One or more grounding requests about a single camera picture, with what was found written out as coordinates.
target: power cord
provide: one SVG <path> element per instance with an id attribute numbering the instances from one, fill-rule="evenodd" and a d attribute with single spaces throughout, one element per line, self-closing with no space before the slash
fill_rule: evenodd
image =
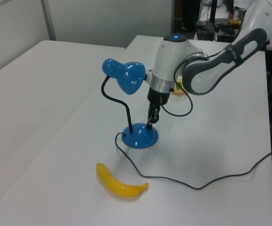
<path id="1" fill-rule="evenodd" d="M 179 181 L 179 180 L 176 180 L 176 179 L 172 179 L 172 178 L 168 178 L 168 177 L 160 177 L 160 176 L 146 176 L 146 175 L 143 175 L 139 169 L 137 168 L 137 166 L 135 165 L 135 163 L 131 160 L 131 158 L 118 146 L 117 144 L 117 137 L 119 134 L 122 134 L 124 137 L 126 136 L 126 134 L 124 133 L 118 133 L 115 137 L 115 145 L 116 147 L 125 155 L 125 157 L 131 162 L 131 164 L 134 166 L 134 168 L 136 169 L 136 171 L 138 172 L 138 174 L 144 178 L 157 178 L 157 179 L 166 179 L 166 180 L 171 180 L 171 181 L 175 181 L 177 183 L 180 183 L 182 185 L 185 185 L 191 189 L 194 189 L 194 190 L 202 190 L 203 188 L 207 187 L 208 185 L 218 181 L 218 180 L 221 180 L 221 179 L 224 179 L 224 178 L 232 178 L 232 177 L 240 177 L 240 176 L 244 176 L 246 174 L 249 174 L 258 164 L 260 164 L 264 159 L 266 159 L 267 157 L 269 157 L 271 153 L 267 154 L 265 157 L 263 157 L 261 160 L 259 160 L 257 163 L 254 164 L 254 166 L 247 172 L 245 173 L 240 173 L 240 174 L 232 174 L 232 175 L 227 175 L 227 176 L 223 176 L 223 177 L 219 177 L 219 178 L 216 178 L 216 179 L 213 179 L 212 181 L 208 182 L 207 184 L 203 185 L 202 187 L 193 187 L 187 183 L 184 183 L 182 181 Z"/>
<path id="2" fill-rule="evenodd" d="M 189 56 L 191 56 L 191 55 L 193 55 L 193 54 L 198 54 L 198 53 L 192 53 L 192 54 L 190 54 L 190 55 L 188 55 L 188 56 L 186 57 L 187 59 L 185 59 L 181 64 L 178 65 L 178 67 L 175 69 L 173 78 L 174 78 L 174 81 L 175 81 L 176 86 L 178 86 L 178 87 L 186 94 L 187 98 L 189 99 L 189 101 L 190 101 L 190 103 L 191 103 L 191 108 L 190 108 L 189 112 L 187 112 L 187 113 L 185 113 L 185 114 L 174 114 L 174 113 L 169 112 L 169 111 L 164 107 L 164 105 L 161 105 L 162 109 L 163 109 L 166 113 L 168 113 L 168 114 L 170 114 L 170 115 L 172 115 L 172 116 L 175 116 L 175 117 L 184 117 L 184 116 L 189 115 L 189 114 L 192 112 L 192 109 L 193 109 L 193 102 L 192 102 L 191 97 L 190 97 L 189 94 L 186 92 L 186 90 L 185 90 L 185 89 L 177 82 L 177 80 L 176 80 L 176 73 L 177 73 L 177 71 L 179 70 L 179 68 L 180 68 L 183 64 L 186 64 L 185 66 L 189 65 L 191 62 L 194 62 L 195 60 L 207 60 L 207 59 L 209 59 L 209 58 L 211 58 L 211 57 L 214 57 L 214 56 L 218 55 L 219 53 L 220 53 L 220 52 L 218 52 L 218 53 L 216 53 L 216 54 L 213 54 L 213 55 L 210 55 L 210 56 L 207 56 L 207 57 L 195 56 L 195 57 L 193 57 L 193 58 L 188 58 Z"/>

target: robotic arm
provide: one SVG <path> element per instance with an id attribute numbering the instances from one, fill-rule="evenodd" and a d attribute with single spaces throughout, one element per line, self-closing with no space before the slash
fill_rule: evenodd
<path id="1" fill-rule="evenodd" d="M 211 60 L 196 60 L 182 68 L 185 89 L 194 95 L 212 91 L 220 80 L 259 51 L 272 37 L 272 0 L 257 0 L 245 14 L 237 39 Z M 206 53 L 192 45 L 184 36 L 165 37 L 156 55 L 155 67 L 147 71 L 150 85 L 147 128 L 159 119 L 160 106 L 167 103 L 175 82 L 173 75 L 185 59 L 204 59 Z"/>
<path id="2" fill-rule="evenodd" d="M 253 56 L 272 37 L 272 0 L 258 0 L 246 12 L 237 39 L 209 62 L 183 70 L 183 85 L 194 95 L 212 91 L 220 80 Z"/>

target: gooseneck lamp arm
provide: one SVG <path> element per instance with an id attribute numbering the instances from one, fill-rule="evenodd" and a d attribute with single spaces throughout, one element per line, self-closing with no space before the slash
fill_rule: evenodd
<path id="1" fill-rule="evenodd" d="M 113 98 L 113 97 L 108 96 L 108 95 L 106 94 L 106 92 L 104 91 L 104 87 L 105 87 L 105 85 L 106 85 L 106 83 L 107 83 L 107 81 L 108 81 L 109 79 L 110 79 L 110 76 L 107 75 L 106 78 L 104 79 L 103 83 L 102 83 L 101 92 L 102 92 L 102 94 L 103 94 L 103 96 L 104 96 L 105 98 L 107 98 L 107 99 L 109 99 L 109 100 L 111 100 L 111 101 L 120 103 L 120 104 L 122 104 L 122 105 L 125 106 L 126 111 L 127 111 L 127 117 L 128 117 L 128 128 L 129 128 L 130 133 L 133 133 L 132 122 L 131 122 L 131 114 L 130 114 L 130 109 L 129 109 L 128 105 L 127 105 L 125 102 L 121 101 L 121 100 L 118 100 L 118 99 L 115 99 L 115 98 Z"/>

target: white wall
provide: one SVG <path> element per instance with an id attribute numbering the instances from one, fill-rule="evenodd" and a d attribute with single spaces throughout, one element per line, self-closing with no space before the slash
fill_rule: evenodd
<path id="1" fill-rule="evenodd" d="M 48 39 L 40 0 L 11 0 L 0 5 L 0 69 Z"/>
<path id="2" fill-rule="evenodd" d="M 174 0 L 44 0 L 58 41 L 127 47 L 171 32 Z"/>

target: lamp base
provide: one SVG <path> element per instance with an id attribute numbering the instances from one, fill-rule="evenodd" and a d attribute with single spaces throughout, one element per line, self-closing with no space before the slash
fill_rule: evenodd
<path id="1" fill-rule="evenodd" d="M 122 133 L 126 134 L 121 136 L 122 141 L 132 148 L 146 148 L 155 144 L 158 140 L 158 132 L 153 127 L 147 129 L 145 123 L 132 124 L 133 133 L 130 133 L 129 127 L 126 127 Z"/>

